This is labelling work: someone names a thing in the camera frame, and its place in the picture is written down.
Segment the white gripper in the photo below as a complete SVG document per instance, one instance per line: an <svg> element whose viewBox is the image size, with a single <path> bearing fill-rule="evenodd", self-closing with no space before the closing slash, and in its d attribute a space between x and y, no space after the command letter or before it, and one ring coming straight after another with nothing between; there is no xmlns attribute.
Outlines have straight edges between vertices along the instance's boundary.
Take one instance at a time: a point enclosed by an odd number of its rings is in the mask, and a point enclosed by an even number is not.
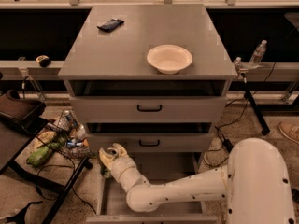
<svg viewBox="0 0 299 224"><path fill-rule="evenodd" d="M139 172L134 160L127 157L126 149L119 143L104 150L99 149L99 158L105 167L110 170L112 176L121 185L133 185L139 179Z"/></svg>

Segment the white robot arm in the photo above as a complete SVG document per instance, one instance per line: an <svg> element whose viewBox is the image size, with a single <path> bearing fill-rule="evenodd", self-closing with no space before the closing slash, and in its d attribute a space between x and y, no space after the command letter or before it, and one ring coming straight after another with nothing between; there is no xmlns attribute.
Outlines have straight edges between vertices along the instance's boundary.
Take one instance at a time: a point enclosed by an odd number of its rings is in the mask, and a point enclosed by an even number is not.
<svg viewBox="0 0 299 224"><path fill-rule="evenodd" d="M126 193L135 212L153 212L165 203L227 201L227 224L296 224L289 174L282 155L258 138L238 142L228 163L196 175L154 185L115 143L99 158Z"/></svg>

